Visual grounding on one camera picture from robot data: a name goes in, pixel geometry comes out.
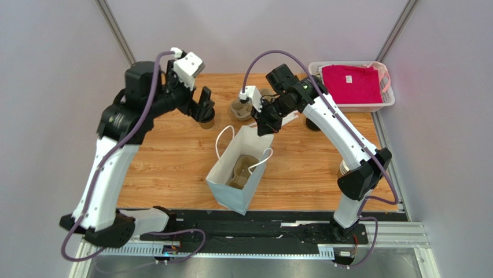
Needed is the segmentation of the single cardboard cup carrier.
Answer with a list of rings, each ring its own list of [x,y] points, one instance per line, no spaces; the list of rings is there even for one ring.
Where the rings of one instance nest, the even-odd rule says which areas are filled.
[[[255,164],[258,162],[259,159],[254,156],[240,156],[233,167],[232,176],[226,182],[226,185],[236,189],[243,189],[251,176],[251,171],[254,171]]]

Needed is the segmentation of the light blue paper bag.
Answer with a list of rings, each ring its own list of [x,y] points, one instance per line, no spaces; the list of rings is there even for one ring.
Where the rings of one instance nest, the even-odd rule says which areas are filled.
[[[218,142],[223,133],[230,128],[232,138],[222,153],[219,152]],[[273,154],[271,145],[274,136],[272,134],[257,135],[257,128],[242,126],[236,133],[232,125],[226,126],[216,137],[215,151],[217,162],[206,176],[206,182],[221,206],[227,207],[241,215],[246,214],[252,198],[261,182],[267,166],[267,161]],[[231,178],[233,167],[242,155],[251,155],[259,159],[254,171],[243,189],[236,189],[226,185]]]

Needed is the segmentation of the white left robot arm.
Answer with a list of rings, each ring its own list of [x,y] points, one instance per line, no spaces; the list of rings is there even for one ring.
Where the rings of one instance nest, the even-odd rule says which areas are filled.
[[[152,61],[133,64],[124,74],[125,87],[103,113],[97,129],[97,150],[91,176],[73,213],[60,226],[84,236],[98,247],[119,248],[132,237],[166,232],[175,213],[160,206],[147,210],[119,210],[117,200],[130,163],[154,120],[174,110],[192,117],[202,128],[214,121],[211,91],[203,87],[195,101],[195,79],[202,61],[169,60],[162,71]]]

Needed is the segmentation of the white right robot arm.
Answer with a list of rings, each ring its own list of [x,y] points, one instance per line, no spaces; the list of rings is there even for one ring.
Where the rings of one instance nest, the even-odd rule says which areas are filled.
[[[286,64],[266,75],[274,98],[266,100],[256,86],[243,85],[238,94],[241,102],[253,104],[252,116],[258,124],[258,135],[278,133],[284,117],[298,111],[312,121],[336,147],[347,167],[337,183],[342,196],[331,225],[349,232],[359,222],[362,209],[382,178],[392,154],[377,148],[347,119],[328,93],[323,82],[308,74],[299,79]]]

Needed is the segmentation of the stack of black lids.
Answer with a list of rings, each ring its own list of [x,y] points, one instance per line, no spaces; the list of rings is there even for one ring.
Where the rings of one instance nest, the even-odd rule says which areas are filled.
[[[308,118],[305,118],[305,124],[312,131],[320,131],[320,128]]]

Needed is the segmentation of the single paper cup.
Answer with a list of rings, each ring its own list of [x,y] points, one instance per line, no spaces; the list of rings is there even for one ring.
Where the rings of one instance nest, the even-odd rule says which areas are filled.
[[[215,120],[214,120],[214,118],[212,118],[208,121],[202,121],[202,122],[199,122],[199,125],[204,130],[211,130],[215,125]]]

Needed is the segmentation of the stack of paper cups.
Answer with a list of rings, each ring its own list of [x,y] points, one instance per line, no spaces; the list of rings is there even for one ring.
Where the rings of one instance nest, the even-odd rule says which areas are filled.
[[[345,160],[342,160],[339,169],[336,173],[337,178],[341,178],[342,176],[346,175],[350,171],[349,167],[347,166]]]

